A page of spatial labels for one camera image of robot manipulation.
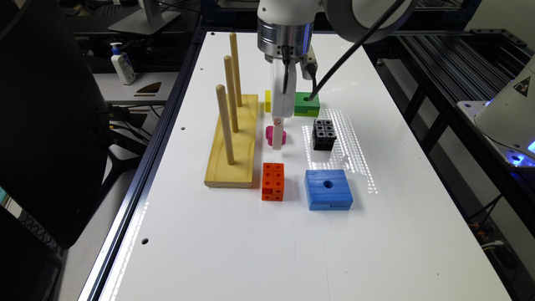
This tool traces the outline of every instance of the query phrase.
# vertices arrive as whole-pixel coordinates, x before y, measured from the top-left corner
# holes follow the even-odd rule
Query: wooden peg
[[[232,54],[232,72],[234,73],[234,92],[236,94],[236,104],[238,108],[242,107],[242,82],[240,81],[240,62],[237,57],[237,36],[236,33],[230,34],[231,54]]]
[[[225,86],[219,84],[216,87],[217,104],[219,105],[219,116],[221,118],[221,127],[223,129],[223,141],[225,142],[225,152],[227,153],[228,165],[234,164],[234,150],[232,149],[232,134],[230,122],[228,120],[227,94]]]
[[[236,98],[234,95],[234,78],[232,76],[232,58],[225,56],[225,74],[227,75],[227,92],[228,92],[228,106],[231,112],[231,128],[233,133],[237,133],[237,109]]]

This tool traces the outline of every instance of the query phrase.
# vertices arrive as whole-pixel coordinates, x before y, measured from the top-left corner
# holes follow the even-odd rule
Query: orange block
[[[264,163],[262,171],[262,199],[282,201],[284,196],[284,164]]]

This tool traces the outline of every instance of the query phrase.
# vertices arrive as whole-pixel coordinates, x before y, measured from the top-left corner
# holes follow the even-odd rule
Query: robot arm
[[[334,30],[350,42],[364,36],[369,27],[396,0],[261,0],[258,6],[258,48],[272,63],[273,149],[280,150],[284,118],[292,117],[297,84],[295,64],[302,62],[303,77],[311,53],[314,17],[325,10]],[[406,0],[372,35],[368,42],[394,32],[408,18],[418,0]]]

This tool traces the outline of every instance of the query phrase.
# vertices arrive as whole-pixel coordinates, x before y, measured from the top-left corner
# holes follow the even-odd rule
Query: black chair
[[[139,155],[145,146],[110,130],[57,0],[9,6],[0,26],[0,186],[24,210],[21,223],[0,208],[0,299],[45,300],[61,249],[76,242],[115,178],[139,163],[115,159],[103,185],[110,145]]]

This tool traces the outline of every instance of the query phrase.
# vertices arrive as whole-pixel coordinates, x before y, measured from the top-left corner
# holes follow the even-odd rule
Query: blue block
[[[342,170],[306,171],[304,184],[310,210],[349,210],[353,197]]]

